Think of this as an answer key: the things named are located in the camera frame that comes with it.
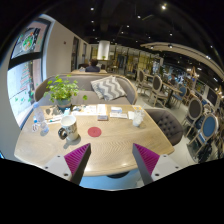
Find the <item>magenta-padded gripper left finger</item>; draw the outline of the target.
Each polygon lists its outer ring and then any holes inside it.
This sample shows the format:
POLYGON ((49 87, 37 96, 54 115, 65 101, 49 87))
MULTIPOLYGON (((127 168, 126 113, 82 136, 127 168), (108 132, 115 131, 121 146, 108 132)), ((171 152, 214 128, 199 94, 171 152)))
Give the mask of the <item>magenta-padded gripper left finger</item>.
POLYGON ((91 155, 91 144, 85 144, 66 155, 52 158, 43 169, 79 185, 91 155))

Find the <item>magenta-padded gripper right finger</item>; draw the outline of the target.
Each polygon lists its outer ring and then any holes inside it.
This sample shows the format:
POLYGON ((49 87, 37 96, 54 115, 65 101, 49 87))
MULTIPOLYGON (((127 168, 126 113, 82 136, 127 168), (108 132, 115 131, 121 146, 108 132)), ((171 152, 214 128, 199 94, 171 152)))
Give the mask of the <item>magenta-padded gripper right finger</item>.
POLYGON ((136 143, 133 144, 132 153, 145 185, 181 170, 167 154, 158 155, 136 143))

